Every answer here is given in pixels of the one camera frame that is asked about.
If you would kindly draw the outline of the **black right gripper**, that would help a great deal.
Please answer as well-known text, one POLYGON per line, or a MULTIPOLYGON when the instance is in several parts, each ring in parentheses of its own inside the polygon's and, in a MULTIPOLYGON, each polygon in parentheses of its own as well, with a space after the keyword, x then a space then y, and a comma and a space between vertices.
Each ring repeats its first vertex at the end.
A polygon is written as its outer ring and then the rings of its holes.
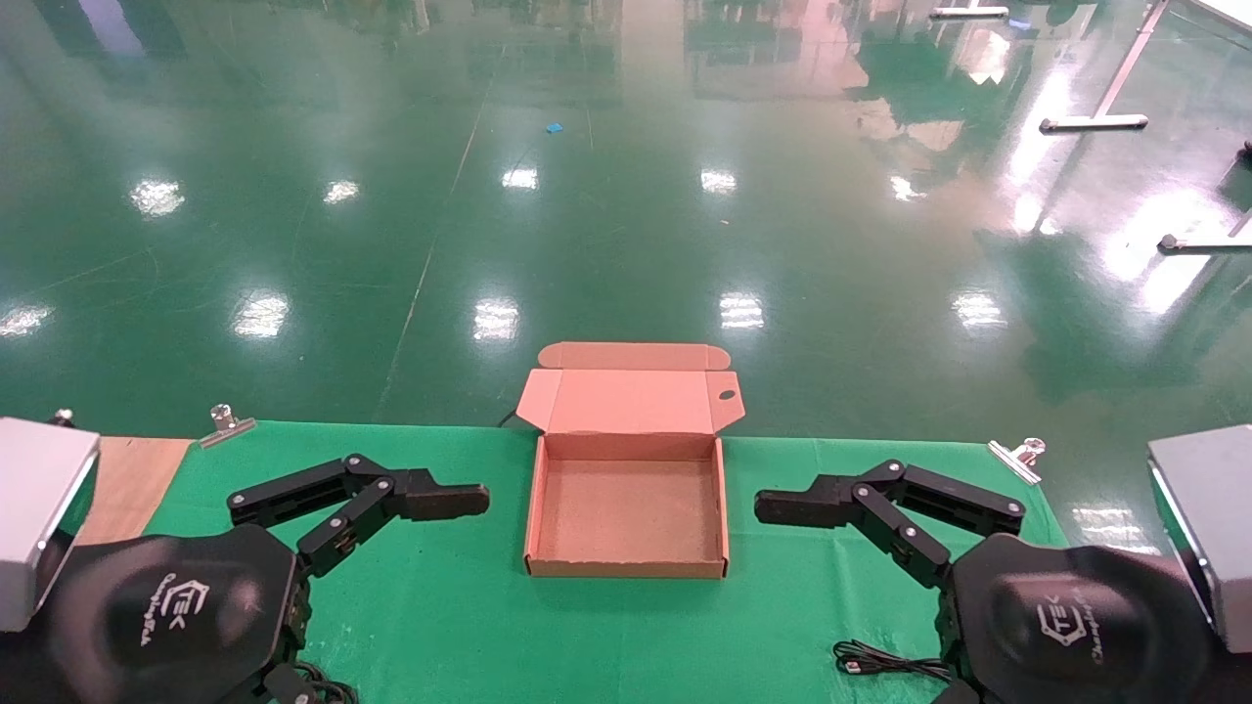
POLYGON ((1173 557, 994 535, 942 588, 933 704, 1222 703, 1226 648, 1173 557))

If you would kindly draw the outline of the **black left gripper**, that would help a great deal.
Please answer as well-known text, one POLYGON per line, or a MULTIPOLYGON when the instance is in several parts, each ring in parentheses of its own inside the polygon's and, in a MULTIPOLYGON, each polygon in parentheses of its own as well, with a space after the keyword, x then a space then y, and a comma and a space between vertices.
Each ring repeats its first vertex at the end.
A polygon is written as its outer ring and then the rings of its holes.
POLYGON ((86 547, 44 604, 48 703, 312 704, 295 552, 250 525, 86 547))

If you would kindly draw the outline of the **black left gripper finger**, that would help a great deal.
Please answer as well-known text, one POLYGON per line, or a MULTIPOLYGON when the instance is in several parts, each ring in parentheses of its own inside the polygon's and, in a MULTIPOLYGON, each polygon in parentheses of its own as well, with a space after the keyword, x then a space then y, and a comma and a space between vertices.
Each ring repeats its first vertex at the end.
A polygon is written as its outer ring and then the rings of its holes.
POLYGON ((442 485, 429 468, 387 468, 359 453, 242 489, 227 500, 234 526, 269 529, 331 509, 295 541, 300 575, 323 577, 393 519, 429 522, 483 515, 482 484, 442 485))

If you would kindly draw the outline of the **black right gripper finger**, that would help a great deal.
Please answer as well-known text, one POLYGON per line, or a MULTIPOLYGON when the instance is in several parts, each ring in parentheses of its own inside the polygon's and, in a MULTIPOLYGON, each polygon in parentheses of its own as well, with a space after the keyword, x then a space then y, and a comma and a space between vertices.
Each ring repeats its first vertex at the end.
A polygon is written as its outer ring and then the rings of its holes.
POLYGON ((861 475, 818 475, 804 491, 761 490, 754 500, 762 524, 858 529, 921 588, 940 588, 952 552, 908 512, 988 537, 1019 535, 1027 511, 1017 499, 898 460, 861 475))

